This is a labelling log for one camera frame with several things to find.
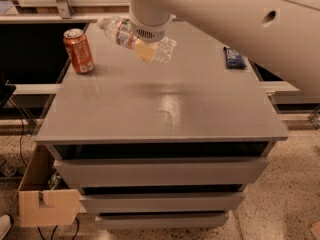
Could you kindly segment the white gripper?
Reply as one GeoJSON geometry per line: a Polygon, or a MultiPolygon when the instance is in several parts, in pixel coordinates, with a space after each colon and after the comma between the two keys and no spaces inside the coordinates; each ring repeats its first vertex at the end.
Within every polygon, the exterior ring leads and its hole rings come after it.
{"type": "Polygon", "coordinates": [[[135,44],[137,56],[140,60],[150,63],[157,46],[153,42],[161,41],[165,37],[173,16],[160,12],[141,15],[130,13],[129,17],[132,32],[139,38],[135,44]]]}

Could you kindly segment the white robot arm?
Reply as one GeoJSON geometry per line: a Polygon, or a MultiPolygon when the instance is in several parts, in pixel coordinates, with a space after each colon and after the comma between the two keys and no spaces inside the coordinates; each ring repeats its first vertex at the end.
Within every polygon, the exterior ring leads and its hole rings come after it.
{"type": "Polygon", "coordinates": [[[320,0],[130,0],[133,33],[161,40],[176,16],[320,97],[320,0]]]}

